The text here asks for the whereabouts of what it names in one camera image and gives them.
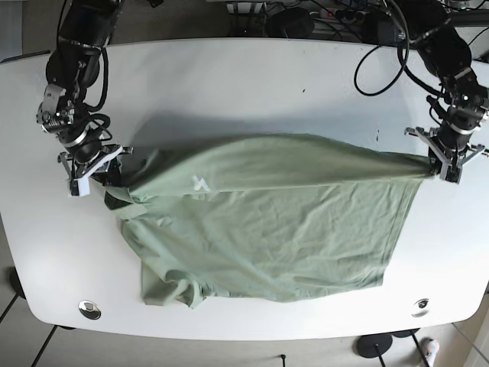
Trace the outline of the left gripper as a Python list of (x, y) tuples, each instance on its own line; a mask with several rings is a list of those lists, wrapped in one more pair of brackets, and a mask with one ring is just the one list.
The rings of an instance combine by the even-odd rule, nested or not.
[(419, 138), (428, 146), (429, 169), (433, 175), (441, 173), (443, 164), (457, 165), (462, 168), (473, 161), (475, 158), (487, 156), (487, 148), (484, 145), (472, 145), (466, 142), (460, 145), (455, 141), (453, 147), (447, 146), (442, 142), (442, 127), (430, 128), (426, 131), (424, 128), (406, 128), (404, 134)]

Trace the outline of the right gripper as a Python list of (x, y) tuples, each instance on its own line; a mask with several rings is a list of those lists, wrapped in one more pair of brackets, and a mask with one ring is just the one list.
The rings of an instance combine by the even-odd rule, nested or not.
[(60, 153), (57, 161), (64, 166), (68, 181), (86, 177), (89, 178), (89, 183), (93, 179), (104, 187), (120, 187), (121, 162), (118, 157), (132, 153), (133, 147), (111, 144), (103, 145), (101, 151), (88, 163), (77, 163), (68, 152)]

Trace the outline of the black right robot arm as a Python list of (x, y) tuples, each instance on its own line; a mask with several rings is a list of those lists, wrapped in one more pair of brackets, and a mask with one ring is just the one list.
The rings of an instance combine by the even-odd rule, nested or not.
[(37, 124), (64, 148), (57, 160), (68, 174), (72, 196), (89, 195), (91, 180), (119, 184), (118, 156), (132, 152), (111, 142), (111, 119), (101, 112), (108, 95), (106, 47), (123, 5), (122, 1), (70, 1), (63, 3), (60, 13)]

